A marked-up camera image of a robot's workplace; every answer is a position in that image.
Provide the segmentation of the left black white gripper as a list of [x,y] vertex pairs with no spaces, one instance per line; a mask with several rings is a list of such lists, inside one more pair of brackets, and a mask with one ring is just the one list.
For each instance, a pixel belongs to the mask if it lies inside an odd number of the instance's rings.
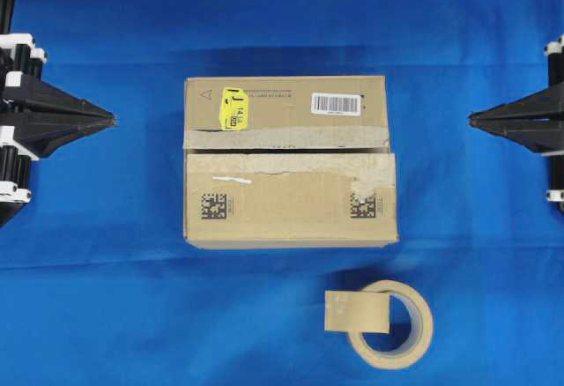
[[115,116],[41,78],[48,55],[29,33],[1,36],[3,99],[47,113],[15,113],[1,121],[1,202],[27,204],[31,165],[70,142],[116,126]]

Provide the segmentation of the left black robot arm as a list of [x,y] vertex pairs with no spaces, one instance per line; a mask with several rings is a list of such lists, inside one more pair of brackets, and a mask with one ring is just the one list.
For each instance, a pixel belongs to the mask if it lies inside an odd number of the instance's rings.
[[116,125],[114,114],[42,80],[45,49],[13,33],[15,0],[1,0],[1,204],[25,205],[31,166],[60,147]]

